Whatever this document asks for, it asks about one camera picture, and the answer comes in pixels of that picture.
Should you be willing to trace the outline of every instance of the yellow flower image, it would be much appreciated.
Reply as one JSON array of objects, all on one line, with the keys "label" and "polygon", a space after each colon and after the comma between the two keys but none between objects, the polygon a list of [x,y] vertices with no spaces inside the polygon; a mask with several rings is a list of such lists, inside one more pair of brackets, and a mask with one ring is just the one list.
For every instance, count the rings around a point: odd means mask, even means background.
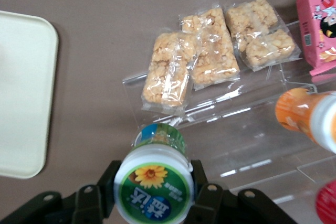
[{"label": "yellow flower image", "polygon": [[149,165],[144,166],[135,171],[136,178],[135,181],[140,182],[140,185],[146,188],[151,188],[152,186],[157,189],[162,187],[164,182],[163,178],[167,176],[167,171],[162,166]]}]

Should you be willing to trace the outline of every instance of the plastic wrapper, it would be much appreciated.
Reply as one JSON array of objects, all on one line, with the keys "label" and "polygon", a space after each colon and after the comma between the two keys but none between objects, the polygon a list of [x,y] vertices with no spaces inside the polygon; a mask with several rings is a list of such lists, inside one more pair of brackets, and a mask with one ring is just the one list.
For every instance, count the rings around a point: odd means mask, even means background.
[{"label": "plastic wrapper", "polygon": [[184,16],[181,27],[184,32],[200,32],[202,37],[202,50],[193,71],[195,90],[239,80],[239,66],[222,8],[217,6],[197,15]]},{"label": "plastic wrapper", "polygon": [[301,50],[285,28],[253,39],[241,54],[244,63],[258,71],[274,64],[297,60]]},{"label": "plastic wrapper", "polygon": [[187,106],[191,71],[200,54],[197,33],[163,33],[153,48],[149,72],[142,92],[143,109],[182,115]]},{"label": "plastic wrapper", "polygon": [[237,53],[253,71],[300,59],[299,47],[267,0],[231,6],[225,19]]},{"label": "plastic wrapper", "polygon": [[312,76],[336,67],[336,0],[297,0],[301,39]]}]

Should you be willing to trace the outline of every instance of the puffed rice bar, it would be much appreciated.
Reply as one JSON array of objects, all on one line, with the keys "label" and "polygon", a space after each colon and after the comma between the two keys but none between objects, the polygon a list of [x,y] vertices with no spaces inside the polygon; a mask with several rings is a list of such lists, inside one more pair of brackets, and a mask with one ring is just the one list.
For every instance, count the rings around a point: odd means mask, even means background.
[{"label": "puffed rice bar", "polygon": [[246,47],[246,59],[252,67],[285,59],[295,48],[293,39],[282,29],[273,34],[260,36]]},{"label": "puffed rice bar", "polygon": [[181,25],[182,31],[201,31],[202,51],[193,72],[195,84],[214,84],[237,75],[239,67],[221,8],[184,17]]},{"label": "puffed rice bar", "polygon": [[232,7],[226,12],[225,18],[240,52],[244,52],[246,46],[258,35],[268,34],[268,28],[278,22],[274,9],[266,0],[255,0]]},{"label": "puffed rice bar", "polygon": [[197,57],[197,36],[164,33],[155,41],[149,73],[143,89],[148,102],[182,105],[188,82],[188,65]]}]

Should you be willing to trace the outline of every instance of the table surface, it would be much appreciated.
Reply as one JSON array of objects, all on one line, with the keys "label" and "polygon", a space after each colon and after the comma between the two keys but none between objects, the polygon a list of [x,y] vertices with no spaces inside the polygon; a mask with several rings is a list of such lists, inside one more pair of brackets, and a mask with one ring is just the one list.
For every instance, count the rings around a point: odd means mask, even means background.
[{"label": "table surface", "polygon": [[[177,29],[179,14],[244,1],[0,0],[1,10],[42,17],[59,35],[47,162],[30,179],[0,177],[0,219],[40,192],[68,196],[96,183],[123,159],[138,126],[122,79],[147,70],[159,29]],[[285,22],[297,20],[296,0],[269,1]],[[114,209],[105,223],[125,222]]]}]

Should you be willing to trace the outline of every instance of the pink snack package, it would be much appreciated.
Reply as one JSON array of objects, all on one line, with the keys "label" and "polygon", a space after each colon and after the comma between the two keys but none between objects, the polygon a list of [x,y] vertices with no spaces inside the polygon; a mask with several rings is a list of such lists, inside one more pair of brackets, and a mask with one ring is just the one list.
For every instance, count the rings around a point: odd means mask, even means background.
[{"label": "pink snack package", "polygon": [[297,0],[303,52],[312,76],[336,67],[336,0]]}]

